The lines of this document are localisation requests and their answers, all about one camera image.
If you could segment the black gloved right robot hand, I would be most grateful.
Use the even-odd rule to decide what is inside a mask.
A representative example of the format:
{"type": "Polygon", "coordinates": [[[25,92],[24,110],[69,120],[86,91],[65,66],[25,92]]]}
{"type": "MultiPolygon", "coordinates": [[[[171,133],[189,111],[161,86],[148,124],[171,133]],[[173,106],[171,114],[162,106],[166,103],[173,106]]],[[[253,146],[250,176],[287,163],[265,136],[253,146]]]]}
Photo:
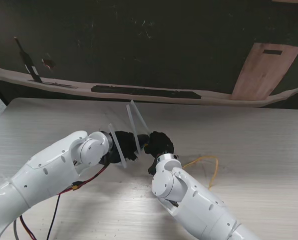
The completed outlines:
{"type": "Polygon", "coordinates": [[[173,154],[174,145],[170,138],[163,132],[154,131],[145,137],[144,151],[146,154],[157,158],[163,154],[173,154]]]}

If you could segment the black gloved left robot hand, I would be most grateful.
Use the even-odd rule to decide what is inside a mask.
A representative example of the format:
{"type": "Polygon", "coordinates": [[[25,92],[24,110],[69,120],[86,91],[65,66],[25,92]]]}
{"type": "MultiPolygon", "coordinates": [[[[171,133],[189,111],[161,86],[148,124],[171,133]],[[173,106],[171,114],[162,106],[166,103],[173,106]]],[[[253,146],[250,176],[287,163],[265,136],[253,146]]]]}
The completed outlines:
{"type": "MultiPolygon", "coordinates": [[[[135,152],[137,151],[137,148],[136,148],[136,143],[135,143],[135,138],[133,133],[125,132],[125,131],[116,131],[115,134],[124,158],[135,161],[137,159],[137,156],[135,154],[135,152]]],[[[109,159],[112,164],[121,162],[121,158],[115,142],[113,142],[113,148],[112,148],[112,151],[110,152],[109,159]]]]}

